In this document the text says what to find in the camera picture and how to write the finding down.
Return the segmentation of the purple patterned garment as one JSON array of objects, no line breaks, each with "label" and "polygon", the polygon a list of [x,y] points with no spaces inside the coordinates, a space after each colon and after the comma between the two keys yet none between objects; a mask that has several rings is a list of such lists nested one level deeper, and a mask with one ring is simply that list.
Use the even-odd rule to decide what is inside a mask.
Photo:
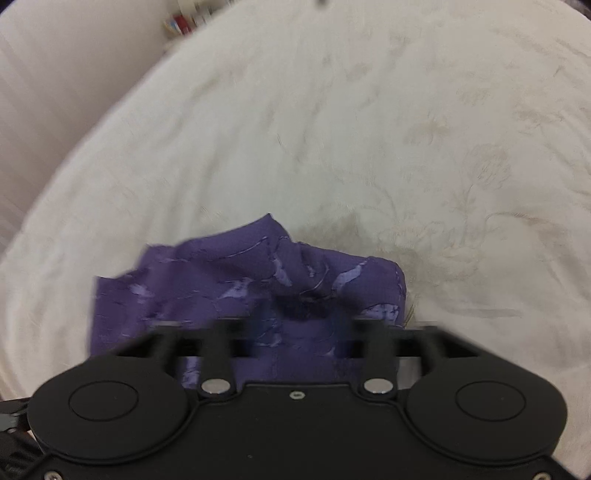
[{"label": "purple patterned garment", "polygon": [[146,248],[136,267],[99,278],[89,349],[103,354],[156,326],[206,328],[250,321],[252,356],[233,363],[238,383],[348,382],[360,364],[339,357],[349,317],[402,327],[400,266],[296,242],[270,216],[176,246]]}]

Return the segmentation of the cream floral bedspread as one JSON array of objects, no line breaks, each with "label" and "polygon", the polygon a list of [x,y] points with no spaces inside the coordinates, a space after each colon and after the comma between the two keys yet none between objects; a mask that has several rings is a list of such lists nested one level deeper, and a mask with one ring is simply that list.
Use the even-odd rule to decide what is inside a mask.
[{"label": "cream floral bedspread", "polygon": [[553,382],[590,471],[590,22],[560,1],[242,1],[65,159],[1,261],[1,393],[86,355],[95,280],[270,214],[403,269]]}]

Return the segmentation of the shelf with colourful items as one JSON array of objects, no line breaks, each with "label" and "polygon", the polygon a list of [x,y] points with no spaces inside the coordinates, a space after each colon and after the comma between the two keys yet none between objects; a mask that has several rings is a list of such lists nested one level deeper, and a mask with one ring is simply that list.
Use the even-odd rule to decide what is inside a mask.
[{"label": "shelf with colourful items", "polygon": [[233,3],[235,0],[166,1],[168,16],[162,22],[164,34],[168,39],[189,35]]}]

